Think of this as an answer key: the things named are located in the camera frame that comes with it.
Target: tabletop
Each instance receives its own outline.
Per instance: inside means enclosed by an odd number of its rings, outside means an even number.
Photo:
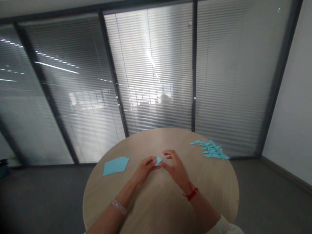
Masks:
[[[161,153],[168,149],[177,152],[192,183],[218,213],[234,223],[239,205],[236,174],[229,160],[204,157],[202,146],[190,145],[194,140],[202,139],[209,141],[184,129],[156,128],[116,144],[94,167],[85,187],[83,217],[86,229],[115,198],[142,159],[160,156],[172,165],[172,160]],[[120,156],[130,158],[125,171],[103,176],[105,162]],[[165,169],[152,172],[129,205],[120,233],[201,233],[193,208],[182,193]]]

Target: white sleeve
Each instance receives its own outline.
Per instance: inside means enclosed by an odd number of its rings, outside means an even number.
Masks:
[[[244,234],[236,225],[228,223],[225,217],[221,216],[217,224],[206,234]]]

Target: person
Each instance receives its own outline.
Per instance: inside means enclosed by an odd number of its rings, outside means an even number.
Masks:
[[[201,194],[200,190],[195,188],[190,181],[183,163],[174,150],[165,150],[163,154],[167,159],[173,160],[173,166],[169,166],[165,162],[155,166],[156,157],[148,157],[142,160],[134,172],[132,178],[122,188],[116,198],[103,211],[97,221],[91,226],[86,234],[114,234],[126,215],[126,209],[134,196],[146,181],[148,175],[161,167],[166,169],[172,179],[182,189],[184,195],[191,203],[197,218],[201,223],[204,233],[207,234],[243,234],[243,231],[230,224],[227,220],[212,207],[207,199]]]

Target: red string bracelet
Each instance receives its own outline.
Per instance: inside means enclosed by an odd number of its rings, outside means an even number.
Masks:
[[[186,198],[188,199],[188,201],[190,201],[190,200],[195,196],[195,194],[196,194],[197,191],[198,191],[198,188],[195,188],[195,189],[193,190],[192,185],[191,185],[190,182],[189,182],[189,185],[191,186],[192,193],[191,193],[190,195],[188,195],[188,196],[186,196],[185,194],[183,194],[183,196],[186,197]]]

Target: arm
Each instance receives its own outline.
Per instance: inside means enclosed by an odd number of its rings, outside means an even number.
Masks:
[[[134,194],[141,188],[146,181],[148,175],[159,169],[159,166],[155,166],[157,160],[156,157],[148,157],[142,160],[133,174],[132,178],[122,188],[115,200],[127,208]],[[112,204],[103,211],[100,217],[95,221],[92,227],[87,231],[87,234],[114,234],[116,233],[123,214]]]
[[[174,150],[166,150],[163,152],[164,155],[169,155],[167,159],[173,160],[173,166],[169,166],[165,162],[161,162],[159,165],[166,169],[171,175],[172,179],[178,184],[185,195],[190,195],[192,189],[195,186],[189,180],[189,177],[184,169],[183,163],[179,156]],[[204,232],[208,232],[213,228],[220,219],[220,215],[211,206],[207,199],[198,191],[194,197],[191,199],[190,203],[198,217],[202,229]]]

